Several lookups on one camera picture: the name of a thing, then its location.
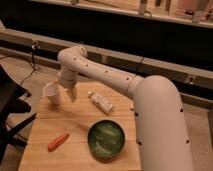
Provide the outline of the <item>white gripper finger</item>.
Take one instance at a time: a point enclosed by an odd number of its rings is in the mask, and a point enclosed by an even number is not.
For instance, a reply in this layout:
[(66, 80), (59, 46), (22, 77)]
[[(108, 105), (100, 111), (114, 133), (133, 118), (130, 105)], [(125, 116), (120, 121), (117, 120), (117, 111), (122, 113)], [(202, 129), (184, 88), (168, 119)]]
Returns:
[(76, 88), (68, 89), (67, 94), (72, 102), (74, 102), (77, 99), (77, 89)]

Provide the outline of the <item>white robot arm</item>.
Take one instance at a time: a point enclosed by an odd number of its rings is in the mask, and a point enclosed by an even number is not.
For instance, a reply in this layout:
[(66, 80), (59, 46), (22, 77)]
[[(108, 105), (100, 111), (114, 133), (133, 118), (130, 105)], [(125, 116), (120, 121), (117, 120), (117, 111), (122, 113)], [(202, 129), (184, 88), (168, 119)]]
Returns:
[(58, 81), (64, 88), (74, 88), (82, 73), (133, 101), (142, 171), (194, 171), (182, 100), (169, 79), (93, 62), (82, 46), (61, 50), (58, 61)]

